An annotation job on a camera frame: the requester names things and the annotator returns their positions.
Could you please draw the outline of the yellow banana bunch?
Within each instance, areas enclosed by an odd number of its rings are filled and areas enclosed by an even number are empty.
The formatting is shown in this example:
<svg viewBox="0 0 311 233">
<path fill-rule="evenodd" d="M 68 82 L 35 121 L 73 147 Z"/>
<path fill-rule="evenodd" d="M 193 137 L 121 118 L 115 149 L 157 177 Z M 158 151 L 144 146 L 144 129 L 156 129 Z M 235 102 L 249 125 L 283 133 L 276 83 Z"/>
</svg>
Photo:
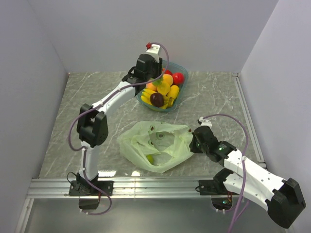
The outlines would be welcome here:
<svg viewBox="0 0 311 233">
<path fill-rule="evenodd" d="M 146 104 L 149 104 L 149 105 L 152 105 L 150 103 L 150 95 L 153 94 L 153 93 L 156 93 L 155 91 L 152 91 L 150 89 L 144 89 L 141 93 L 141 96 L 140 96 L 140 99 L 146 103 Z M 167 96 L 163 96 L 164 97 L 164 105 L 162 107 L 159 107 L 159 108 L 162 108 L 162 109 L 167 109 L 167 108 L 170 108 L 173 106 L 174 104 L 174 100 L 173 99 L 170 99 L 168 98 Z"/>
</svg>

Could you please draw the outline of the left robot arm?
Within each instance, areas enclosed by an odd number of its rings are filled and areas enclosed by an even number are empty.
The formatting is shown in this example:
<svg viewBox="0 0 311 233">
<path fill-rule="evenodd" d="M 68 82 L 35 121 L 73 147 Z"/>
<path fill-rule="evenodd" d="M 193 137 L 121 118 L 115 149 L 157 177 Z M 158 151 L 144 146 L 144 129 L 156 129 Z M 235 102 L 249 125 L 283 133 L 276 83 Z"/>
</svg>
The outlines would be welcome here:
<svg viewBox="0 0 311 233">
<path fill-rule="evenodd" d="M 135 97 L 148 81 L 162 74 L 162 58 L 141 54 L 136 65 L 122 78 L 117 87 L 106 97 L 92 105 L 80 108 L 77 133 L 81 140 L 82 163 L 76 176 L 80 189 L 93 195 L 100 188 L 98 183 L 99 146 L 108 137 L 108 117 L 122 104 Z"/>
</svg>

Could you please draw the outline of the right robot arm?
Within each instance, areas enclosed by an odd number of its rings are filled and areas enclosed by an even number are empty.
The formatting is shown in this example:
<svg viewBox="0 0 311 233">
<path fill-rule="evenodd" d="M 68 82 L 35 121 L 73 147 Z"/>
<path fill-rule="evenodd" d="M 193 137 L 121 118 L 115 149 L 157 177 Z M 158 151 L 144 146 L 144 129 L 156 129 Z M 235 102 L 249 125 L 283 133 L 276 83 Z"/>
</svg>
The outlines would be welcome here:
<svg viewBox="0 0 311 233">
<path fill-rule="evenodd" d="M 211 180 L 200 180 L 202 196 L 242 194 L 262 207 L 280 227 L 288 229 L 306 208 L 299 183 L 284 179 L 254 163 L 226 141 L 218 141 L 209 126 L 192 132 L 190 150 L 206 154 L 224 168 Z"/>
</svg>

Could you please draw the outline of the green grape bunch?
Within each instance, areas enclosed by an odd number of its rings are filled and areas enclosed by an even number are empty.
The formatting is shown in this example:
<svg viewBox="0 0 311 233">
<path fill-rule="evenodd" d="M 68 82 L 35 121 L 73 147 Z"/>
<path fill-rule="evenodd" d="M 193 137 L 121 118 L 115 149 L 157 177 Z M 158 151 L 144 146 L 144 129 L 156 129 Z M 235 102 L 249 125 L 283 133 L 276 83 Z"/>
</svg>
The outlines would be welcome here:
<svg viewBox="0 0 311 233">
<path fill-rule="evenodd" d="M 160 77 L 160 78 L 153 79 L 152 84 L 154 86 L 159 86 L 160 84 L 162 84 L 162 82 L 163 82 L 163 77 Z"/>
</svg>

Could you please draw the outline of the pink orange peach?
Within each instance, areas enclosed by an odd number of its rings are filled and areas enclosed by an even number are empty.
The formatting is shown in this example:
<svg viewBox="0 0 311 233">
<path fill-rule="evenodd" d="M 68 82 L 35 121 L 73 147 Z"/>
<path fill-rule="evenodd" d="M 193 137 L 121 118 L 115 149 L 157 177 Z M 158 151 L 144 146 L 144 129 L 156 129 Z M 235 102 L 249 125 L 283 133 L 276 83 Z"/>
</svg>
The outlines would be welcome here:
<svg viewBox="0 0 311 233">
<path fill-rule="evenodd" d="M 146 89 L 150 89 L 152 91 L 157 92 L 157 87 L 155 85 L 153 85 L 153 83 L 146 84 Z"/>
</svg>

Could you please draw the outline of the dark red fruit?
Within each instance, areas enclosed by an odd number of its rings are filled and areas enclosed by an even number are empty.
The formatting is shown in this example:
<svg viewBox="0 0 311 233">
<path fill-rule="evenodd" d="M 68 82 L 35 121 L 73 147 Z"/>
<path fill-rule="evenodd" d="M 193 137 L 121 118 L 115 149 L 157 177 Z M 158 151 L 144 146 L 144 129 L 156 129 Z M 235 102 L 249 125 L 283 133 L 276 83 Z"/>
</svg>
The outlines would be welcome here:
<svg viewBox="0 0 311 233">
<path fill-rule="evenodd" d="M 163 95 L 158 92 L 151 94 L 150 103 L 155 107 L 162 107 L 164 105 Z"/>
</svg>

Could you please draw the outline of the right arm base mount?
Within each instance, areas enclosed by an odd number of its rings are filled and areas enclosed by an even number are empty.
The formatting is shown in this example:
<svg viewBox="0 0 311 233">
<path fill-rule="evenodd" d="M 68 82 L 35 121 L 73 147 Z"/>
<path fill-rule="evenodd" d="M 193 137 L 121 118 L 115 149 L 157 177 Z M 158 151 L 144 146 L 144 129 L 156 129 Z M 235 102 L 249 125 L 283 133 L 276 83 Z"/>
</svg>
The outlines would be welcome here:
<svg viewBox="0 0 311 233">
<path fill-rule="evenodd" d="M 235 194 L 225 188 L 224 181 L 228 176 L 233 174 L 229 169 L 222 169 L 212 180 L 199 180 L 195 191 L 200 196 L 211 196 L 211 204 L 216 212 L 220 211 L 224 214 L 235 209 L 232 195 Z"/>
</svg>

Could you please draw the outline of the pale green plastic bag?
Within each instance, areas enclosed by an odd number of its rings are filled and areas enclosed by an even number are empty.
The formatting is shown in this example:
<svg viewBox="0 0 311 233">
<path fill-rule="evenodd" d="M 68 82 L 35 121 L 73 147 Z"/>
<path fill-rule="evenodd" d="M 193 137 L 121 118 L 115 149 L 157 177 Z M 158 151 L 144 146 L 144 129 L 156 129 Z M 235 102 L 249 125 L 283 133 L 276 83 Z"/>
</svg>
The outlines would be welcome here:
<svg viewBox="0 0 311 233">
<path fill-rule="evenodd" d="M 136 167 L 155 173 L 164 173 L 192 157 L 191 141 L 189 126 L 161 121 L 140 121 L 117 138 L 123 157 Z M 153 156 L 153 165 L 147 155 Z"/>
</svg>

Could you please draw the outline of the green fruit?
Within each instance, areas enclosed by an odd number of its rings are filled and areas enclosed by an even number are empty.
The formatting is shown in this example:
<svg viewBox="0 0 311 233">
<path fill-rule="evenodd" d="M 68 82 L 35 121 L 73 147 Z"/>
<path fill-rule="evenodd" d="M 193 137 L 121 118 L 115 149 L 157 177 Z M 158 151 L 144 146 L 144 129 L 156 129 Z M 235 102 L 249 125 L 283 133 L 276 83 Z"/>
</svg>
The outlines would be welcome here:
<svg viewBox="0 0 311 233">
<path fill-rule="evenodd" d="M 153 159 L 152 155 L 147 155 L 146 158 L 147 158 L 147 160 L 149 161 L 150 164 L 152 164 L 152 165 L 154 164 L 154 159 Z"/>
</svg>

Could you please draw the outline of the orange round fruit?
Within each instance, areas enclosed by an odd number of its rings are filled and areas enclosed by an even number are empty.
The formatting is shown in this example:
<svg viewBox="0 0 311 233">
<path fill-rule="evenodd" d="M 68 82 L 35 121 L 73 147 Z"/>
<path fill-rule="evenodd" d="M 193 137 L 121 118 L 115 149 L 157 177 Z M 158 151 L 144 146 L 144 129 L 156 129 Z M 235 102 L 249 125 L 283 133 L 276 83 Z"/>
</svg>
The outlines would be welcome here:
<svg viewBox="0 0 311 233">
<path fill-rule="evenodd" d="M 172 86 L 173 84 L 173 77 L 170 74 L 164 74 L 163 75 L 163 82 L 167 83 L 169 86 Z"/>
</svg>

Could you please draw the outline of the yellow pear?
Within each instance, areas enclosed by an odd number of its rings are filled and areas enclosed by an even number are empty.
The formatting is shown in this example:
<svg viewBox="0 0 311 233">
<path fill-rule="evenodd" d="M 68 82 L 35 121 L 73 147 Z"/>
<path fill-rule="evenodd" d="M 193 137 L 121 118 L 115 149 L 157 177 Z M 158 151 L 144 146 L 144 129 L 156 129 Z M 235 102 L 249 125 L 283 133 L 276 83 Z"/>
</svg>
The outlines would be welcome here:
<svg viewBox="0 0 311 233">
<path fill-rule="evenodd" d="M 162 82 L 157 86 L 158 93 L 162 94 L 163 96 L 166 96 L 171 90 L 171 86 L 167 84 L 166 82 Z"/>
</svg>

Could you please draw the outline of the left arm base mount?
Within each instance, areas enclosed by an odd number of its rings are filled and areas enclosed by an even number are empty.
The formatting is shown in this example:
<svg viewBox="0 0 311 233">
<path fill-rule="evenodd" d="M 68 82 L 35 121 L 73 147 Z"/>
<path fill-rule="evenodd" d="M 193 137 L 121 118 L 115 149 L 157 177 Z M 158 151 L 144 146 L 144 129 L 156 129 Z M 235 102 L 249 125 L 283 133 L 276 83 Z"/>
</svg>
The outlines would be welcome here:
<svg viewBox="0 0 311 233">
<path fill-rule="evenodd" d="M 96 210 L 99 207 L 101 197 L 109 200 L 106 213 L 112 206 L 111 196 L 113 193 L 114 182 L 112 180 L 100 181 L 99 175 L 93 180 L 85 180 L 79 173 L 69 172 L 66 176 L 69 182 L 69 196 L 79 197 L 78 206 L 84 213 Z"/>
</svg>

